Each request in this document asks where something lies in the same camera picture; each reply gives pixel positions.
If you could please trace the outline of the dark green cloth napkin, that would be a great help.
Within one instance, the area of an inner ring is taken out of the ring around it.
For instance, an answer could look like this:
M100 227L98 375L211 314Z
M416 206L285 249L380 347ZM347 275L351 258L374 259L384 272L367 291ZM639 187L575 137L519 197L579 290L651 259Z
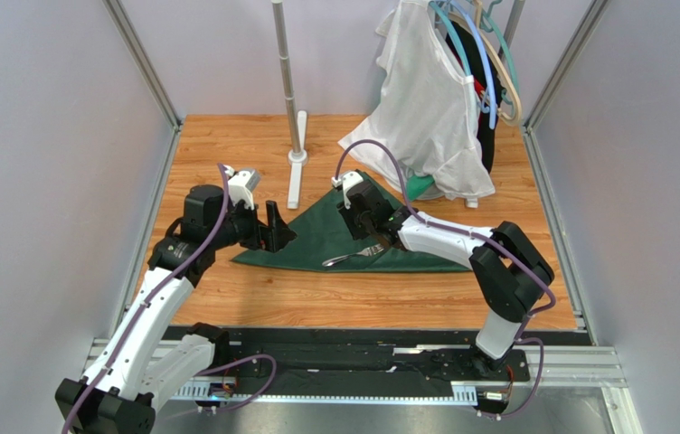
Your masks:
M288 223L297 234L287 247L272 253L245 250L232 261L237 264L297 271L329 273L448 273L468 272L469 268L428 253L388 250L371 257L354 257L332 267L327 259L355 253L373 246L374 239L352 238L337 205L342 194L331 190Z

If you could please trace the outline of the silver metal fork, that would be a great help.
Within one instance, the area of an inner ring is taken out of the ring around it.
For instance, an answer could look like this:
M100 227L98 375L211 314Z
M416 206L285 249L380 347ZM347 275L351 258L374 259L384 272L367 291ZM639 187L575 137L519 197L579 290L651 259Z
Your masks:
M322 266L325 268L330 268L348 259L373 257L385 251L386 248L382 244L375 244L373 246L369 246L362 250L359 250L355 253L345 254L331 259L326 259L322 262Z

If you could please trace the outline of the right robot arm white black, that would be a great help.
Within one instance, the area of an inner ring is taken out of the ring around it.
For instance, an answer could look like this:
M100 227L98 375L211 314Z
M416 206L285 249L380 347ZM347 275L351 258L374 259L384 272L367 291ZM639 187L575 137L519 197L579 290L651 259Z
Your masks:
M332 181L337 210L352 237L375 239L384 249L426 253L470 269L489 307L474 347L477 358L498 365L519 339L538 300L550 291L552 267L521 228L502 222L472 227L399 208L356 172Z

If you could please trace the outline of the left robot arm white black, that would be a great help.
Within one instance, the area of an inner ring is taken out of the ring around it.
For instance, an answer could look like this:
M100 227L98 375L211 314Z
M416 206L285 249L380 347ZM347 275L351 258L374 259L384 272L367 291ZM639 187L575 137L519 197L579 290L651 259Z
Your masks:
M247 186L204 184L184 199L184 212L159 241L137 297L115 334L79 380L55 393L65 433L148 433L165 404L197 373L225 371L230 335L197 323L159 361L152 357L175 313L215 262L218 250L240 245L278 252L296 237L273 201L265 222Z

